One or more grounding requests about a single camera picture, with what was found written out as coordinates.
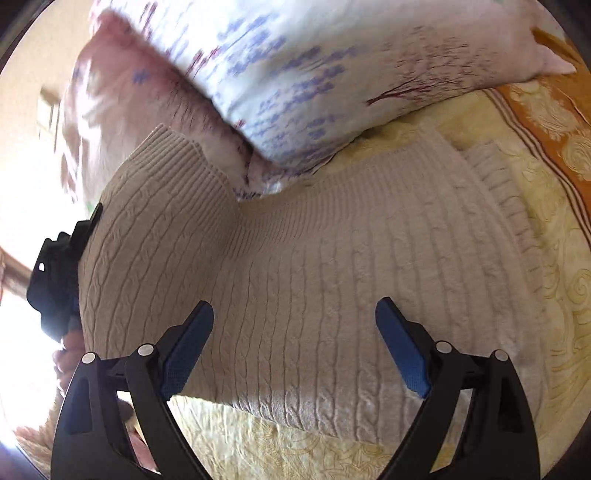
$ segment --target beige sweater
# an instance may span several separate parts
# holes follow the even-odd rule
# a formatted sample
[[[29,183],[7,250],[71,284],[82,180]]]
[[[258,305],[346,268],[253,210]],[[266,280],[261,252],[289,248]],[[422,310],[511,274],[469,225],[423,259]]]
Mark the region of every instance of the beige sweater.
[[[237,203],[199,146],[161,127],[110,182],[80,262],[88,345],[129,354],[205,299],[215,326],[185,394],[394,443],[420,400],[375,326],[376,302],[391,296],[435,340],[505,349],[535,415],[537,248],[495,150],[468,157],[431,132],[312,186]]]

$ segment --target bed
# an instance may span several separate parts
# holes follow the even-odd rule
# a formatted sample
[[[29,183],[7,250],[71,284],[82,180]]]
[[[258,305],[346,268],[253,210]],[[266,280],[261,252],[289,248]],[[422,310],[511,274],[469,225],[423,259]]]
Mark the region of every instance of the bed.
[[[565,5],[570,4],[563,4],[557,18],[569,17]],[[572,28],[571,37],[581,40],[581,31]],[[571,42],[544,32],[537,33],[537,41],[574,63],[577,73],[428,106],[366,131],[302,181],[312,184],[403,147],[426,125],[459,151],[483,141],[499,147],[543,250],[544,301],[552,320],[546,352],[550,388],[535,423],[542,472],[551,478],[591,411],[591,74]],[[587,52],[584,46],[580,51]],[[306,433],[194,398],[176,397],[170,407],[214,478],[372,479],[397,448]],[[449,462],[453,451],[446,447],[438,466]]]

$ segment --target pink pillowcase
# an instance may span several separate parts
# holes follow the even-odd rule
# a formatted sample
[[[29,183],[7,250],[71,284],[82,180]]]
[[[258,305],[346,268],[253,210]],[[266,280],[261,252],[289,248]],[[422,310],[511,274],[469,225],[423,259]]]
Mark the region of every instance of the pink pillowcase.
[[[127,21],[106,11],[98,22],[62,102],[61,182],[75,201],[91,209],[119,166],[159,124],[198,142],[240,197],[265,193],[267,180],[283,176],[284,170],[253,155],[211,101]],[[248,176],[249,166],[255,179]]]

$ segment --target pillow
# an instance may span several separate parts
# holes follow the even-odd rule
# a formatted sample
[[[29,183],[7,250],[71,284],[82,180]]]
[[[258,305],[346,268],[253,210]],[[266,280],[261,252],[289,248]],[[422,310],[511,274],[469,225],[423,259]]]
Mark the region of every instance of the pillow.
[[[574,71],[535,43],[535,0],[97,0],[94,13],[105,8],[295,171],[439,100]]]
[[[265,191],[264,161],[201,95],[114,12],[78,57],[62,102],[61,181],[92,211],[119,166],[164,124],[198,142],[239,196]],[[247,169],[259,174],[258,185]]]

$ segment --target bright window light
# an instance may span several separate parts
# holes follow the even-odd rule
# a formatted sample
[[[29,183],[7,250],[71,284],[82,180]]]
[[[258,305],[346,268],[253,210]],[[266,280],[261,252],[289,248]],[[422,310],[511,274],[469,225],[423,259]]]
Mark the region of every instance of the bright window light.
[[[56,397],[51,354],[61,346],[41,331],[40,314],[4,292],[0,304],[0,415],[8,427],[37,428]]]

